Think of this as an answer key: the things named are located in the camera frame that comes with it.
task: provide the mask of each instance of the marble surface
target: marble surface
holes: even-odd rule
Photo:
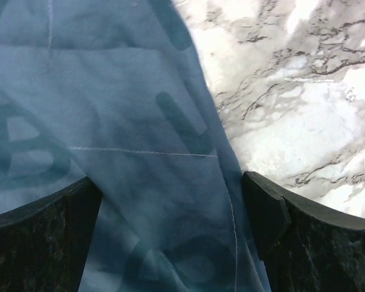
[[[174,0],[243,170],[365,218],[365,0]]]

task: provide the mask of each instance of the stitching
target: stitching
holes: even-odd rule
[[[238,237],[237,237],[237,225],[235,223],[235,216],[234,216],[234,208],[232,207],[231,197],[229,190],[227,190],[227,195],[229,197],[230,208],[231,208],[231,217],[232,217],[232,224],[234,225],[234,238],[235,238],[235,284],[234,284],[234,292],[237,292],[237,280],[238,280]]]
[[[218,157],[217,155],[207,154],[190,154],[190,153],[166,153],[156,151],[135,151],[122,148],[90,148],[90,147],[68,147],[71,150],[91,150],[91,151],[119,151],[127,153],[141,153],[141,154],[156,154],[156,155],[177,155],[177,156],[204,156],[204,157]]]
[[[49,1],[49,39],[48,39],[48,45],[47,48],[51,48],[51,44],[53,41],[53,0]]]

